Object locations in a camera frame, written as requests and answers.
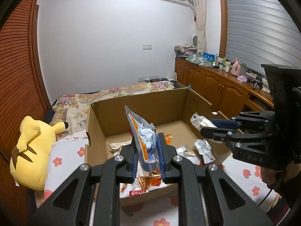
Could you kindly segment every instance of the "metal screw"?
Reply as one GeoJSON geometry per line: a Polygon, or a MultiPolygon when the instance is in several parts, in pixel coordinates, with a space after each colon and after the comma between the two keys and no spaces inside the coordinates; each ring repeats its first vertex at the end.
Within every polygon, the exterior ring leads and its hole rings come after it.
{"type": "Polygon", "coordinates": [[[175,155],[175,156],[173,157],[173,159],[174,159],[174,161],[180,162],[180,161],[183,160],[183,157],[180,156],[180,155],[175,155]]]}
{"type": "Polygon", "coordinates": [[[216,171],[217,170],[217,165],[215,165],[215,164],[210,164],[209,166],[208,166],[208,168],[209,168],[209,170],[211,170],[211,171],[216,171]]]}
{"type": "Polygon", "coordinates": [[[80,165],[79,169],[82,170],[82,171],[86,171],[86,170],[89,169],[89,165],[88,164],[82,164],[82,165],[80,165]]]}
{"type": "Polygon", "coordinates": [[[124,157],[122,155],[116,155],[114,159],[115,161],[123,161],[124,157]]]}

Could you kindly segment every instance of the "white wall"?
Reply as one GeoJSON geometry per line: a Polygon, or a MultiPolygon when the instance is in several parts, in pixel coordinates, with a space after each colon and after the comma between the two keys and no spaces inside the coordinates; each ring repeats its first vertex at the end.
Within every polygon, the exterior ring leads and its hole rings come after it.
{"type": "Polygon", "coordinates": [[[194,13],[167,0],[38,0],[40,65],[51,102],[60,95],[171,77],[174,46],[192,44],[194,13]],[[152,44],[152,50],[142,50],[152,44]]]}
{"type": "Polygon", "coordinates": [[[221,40],[221,0],[206,0],[206,40],[207,52],[219,54],[221,40]]]}

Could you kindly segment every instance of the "pikachu plush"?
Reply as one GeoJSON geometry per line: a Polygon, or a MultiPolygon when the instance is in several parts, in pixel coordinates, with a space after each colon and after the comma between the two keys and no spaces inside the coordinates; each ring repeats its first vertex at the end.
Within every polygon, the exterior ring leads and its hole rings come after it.
{"type": "Polygon", "coordinates": [[[30,116],[24,117],[10,162],[11,174],[18,183],[33,190],[44,190],[49,153],[56,142],[55,134],[67,128],[67,122],[59,122],[52,127],[30,116]]]}

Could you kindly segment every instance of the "black sleeve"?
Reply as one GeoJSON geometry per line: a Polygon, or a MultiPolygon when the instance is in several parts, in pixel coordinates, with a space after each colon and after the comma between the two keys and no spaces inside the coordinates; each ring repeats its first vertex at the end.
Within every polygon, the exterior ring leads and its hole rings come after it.
{"type": "Polygon", "coordinates": [[[297,197],[301,193],[301,172],[287,183],[282,184],[275,190],[279,195],[286,199],[290,208],[294,205],[297,197]]]}

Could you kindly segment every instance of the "beige curtain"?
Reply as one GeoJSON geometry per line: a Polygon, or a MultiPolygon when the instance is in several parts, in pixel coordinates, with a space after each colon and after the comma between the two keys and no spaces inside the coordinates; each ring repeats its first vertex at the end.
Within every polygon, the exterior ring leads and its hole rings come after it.
{"type": "Polygon", "coordinates": [[[198,53],[207,51],[205,27],[206,27],[206,0],[193,0],[198,30],[198,53]]]}

